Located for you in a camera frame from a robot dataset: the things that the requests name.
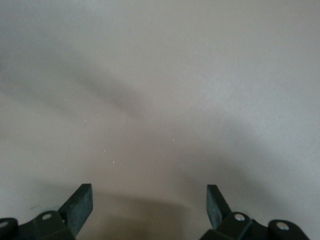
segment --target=black plastic bracket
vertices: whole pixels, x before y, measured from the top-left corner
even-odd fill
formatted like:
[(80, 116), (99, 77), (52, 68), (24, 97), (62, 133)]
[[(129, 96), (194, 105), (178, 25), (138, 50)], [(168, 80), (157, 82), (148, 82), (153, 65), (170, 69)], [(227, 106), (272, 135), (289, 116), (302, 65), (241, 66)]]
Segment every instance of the black plastic bracket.
[(92, 210), (92, 186), (82, 184), (58, 211), (43, 212), (22, 225), (1, 218), (0, 240), (75, 240)]
[(200, 240), (309, 240), (290, 221), (272, 220), (265, 227), (241, 212), (232, 212), (216, 185), (207, 186), (206, 211), (212, 229)]

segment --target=white wall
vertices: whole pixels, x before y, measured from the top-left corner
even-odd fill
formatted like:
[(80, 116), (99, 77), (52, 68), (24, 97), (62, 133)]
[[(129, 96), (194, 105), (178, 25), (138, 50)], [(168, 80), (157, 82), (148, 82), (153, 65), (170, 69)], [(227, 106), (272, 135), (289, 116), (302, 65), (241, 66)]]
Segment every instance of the white wall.
[(199, 239), (206, 184), (320, 230), (320, 2), (0, 1), (0, 216), (92, 183), (78, 239)]

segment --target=beige surface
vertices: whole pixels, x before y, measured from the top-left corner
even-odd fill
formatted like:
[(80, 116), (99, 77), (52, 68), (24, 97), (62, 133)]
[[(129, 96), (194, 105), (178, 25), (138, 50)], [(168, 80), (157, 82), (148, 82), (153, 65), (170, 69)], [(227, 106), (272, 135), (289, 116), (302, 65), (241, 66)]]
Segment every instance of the beige surface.
[(206, 184), (320, 230), (319, 1), (0, 1), (0, 216), (92, 183), (79, 240), (196, 240)]

